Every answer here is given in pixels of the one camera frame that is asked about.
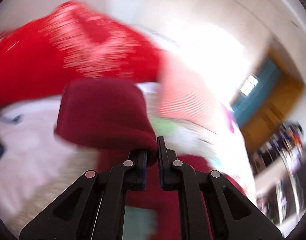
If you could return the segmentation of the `dark red long-sleeve sweater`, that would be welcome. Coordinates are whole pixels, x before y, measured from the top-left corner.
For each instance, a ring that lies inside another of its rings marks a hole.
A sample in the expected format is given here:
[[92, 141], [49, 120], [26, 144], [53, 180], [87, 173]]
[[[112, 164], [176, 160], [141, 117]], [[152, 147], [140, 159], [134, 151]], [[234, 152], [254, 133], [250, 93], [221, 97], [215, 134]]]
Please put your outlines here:
[[[117, 79], [66, 86], [56, 134], [79, 146], [98, 149], [98, 172], [122, 163], [131, 150], [157, 150], [143, 93], [135, 84]], [[148, 168], [146, 190], [129, 192], [127, 203], [157, 213], [154, 239], [180, 239], [178, 194], [161, 189], [157, 165]]]

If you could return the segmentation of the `heart patchwork quilt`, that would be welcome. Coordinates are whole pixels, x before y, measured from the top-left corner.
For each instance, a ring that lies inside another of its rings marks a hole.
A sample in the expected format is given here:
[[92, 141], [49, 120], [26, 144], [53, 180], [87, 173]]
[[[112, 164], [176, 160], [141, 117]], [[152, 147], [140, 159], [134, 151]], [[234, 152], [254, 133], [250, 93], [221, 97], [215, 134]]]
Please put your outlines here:
[[[156, 92], [145, 92], [148, 116], [157, 135], [177, 154], [197, 155], [231, 176], [251, 202], [255, 181], [244, 139], [235, 133], [215, 134], [196, 124], [156, 114]], [[96, 167], [95, 150], [79, 148], [54, 135], [60, 96], [22, 101], [0, 110], [0, 218], [13, 235], [85, 171]]]

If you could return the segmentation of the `cluttered white shelf unit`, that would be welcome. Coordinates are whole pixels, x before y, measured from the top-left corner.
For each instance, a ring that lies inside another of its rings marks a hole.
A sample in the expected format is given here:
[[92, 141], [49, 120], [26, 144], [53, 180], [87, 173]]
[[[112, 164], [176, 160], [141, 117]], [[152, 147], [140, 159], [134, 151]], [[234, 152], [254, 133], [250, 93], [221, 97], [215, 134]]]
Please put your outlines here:
[[306, 211], [306, 141], [298, 122], [284, 122], [249, 158], [258, 208], [275, 225], [297, 223]]

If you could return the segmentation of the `magenta pillow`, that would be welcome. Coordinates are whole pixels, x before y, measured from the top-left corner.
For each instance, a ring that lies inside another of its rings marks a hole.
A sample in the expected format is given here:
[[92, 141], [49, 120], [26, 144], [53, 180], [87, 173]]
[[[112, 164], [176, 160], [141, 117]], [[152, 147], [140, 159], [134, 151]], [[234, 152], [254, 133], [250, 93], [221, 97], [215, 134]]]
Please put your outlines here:
[[234, 134], [236, 128], [236, 120], [234, 117], [234, 111], [230, 106], [224, 106], [226, 117], [227, 117], [227, 124], [229, 130]]

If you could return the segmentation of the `wooden door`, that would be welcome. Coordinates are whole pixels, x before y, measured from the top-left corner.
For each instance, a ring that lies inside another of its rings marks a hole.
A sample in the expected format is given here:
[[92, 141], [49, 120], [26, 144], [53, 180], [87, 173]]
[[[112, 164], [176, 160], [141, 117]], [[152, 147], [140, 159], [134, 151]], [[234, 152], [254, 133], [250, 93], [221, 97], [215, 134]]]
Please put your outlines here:
[[241, 129], [248, 154], [258, 150], [277, 131], [305, 89], [304, 83], [291, 76], [280, 77], [264, 104]]

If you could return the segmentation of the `pink ribbed pillow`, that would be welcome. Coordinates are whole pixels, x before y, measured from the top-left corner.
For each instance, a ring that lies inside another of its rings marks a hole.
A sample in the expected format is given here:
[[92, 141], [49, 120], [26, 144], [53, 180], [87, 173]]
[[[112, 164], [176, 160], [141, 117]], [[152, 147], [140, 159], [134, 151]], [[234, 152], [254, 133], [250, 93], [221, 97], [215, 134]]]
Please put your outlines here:
[[224, 104], [197, 72], [164, 52], [160, 68], [157, 113], [192, 122], [215, 134], [229, 130]]

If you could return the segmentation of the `teal glass door panel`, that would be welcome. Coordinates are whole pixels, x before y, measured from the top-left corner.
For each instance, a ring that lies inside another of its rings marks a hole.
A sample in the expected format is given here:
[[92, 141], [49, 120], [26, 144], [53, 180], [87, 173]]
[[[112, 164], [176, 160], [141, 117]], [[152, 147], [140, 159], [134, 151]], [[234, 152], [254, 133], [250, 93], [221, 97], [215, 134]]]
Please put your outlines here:
[[260, 72], [250, 75], [240, 89], [241, 95], [231, 106], [239, 128], [245, 126], [251, 117], [264, 104], [281, 77], [281, 70], [268, 58]]

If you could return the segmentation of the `red embroidered duvet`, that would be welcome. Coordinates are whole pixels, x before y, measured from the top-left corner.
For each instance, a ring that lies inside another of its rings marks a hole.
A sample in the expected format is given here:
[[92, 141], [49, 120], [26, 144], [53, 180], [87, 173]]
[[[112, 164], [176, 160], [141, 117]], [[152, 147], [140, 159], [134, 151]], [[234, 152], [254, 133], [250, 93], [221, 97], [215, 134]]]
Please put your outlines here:
[[161, 49], [147, 36], [80, 1], [0, 33], [0, 108], [58, 95], [83, 78], [154, 82]]

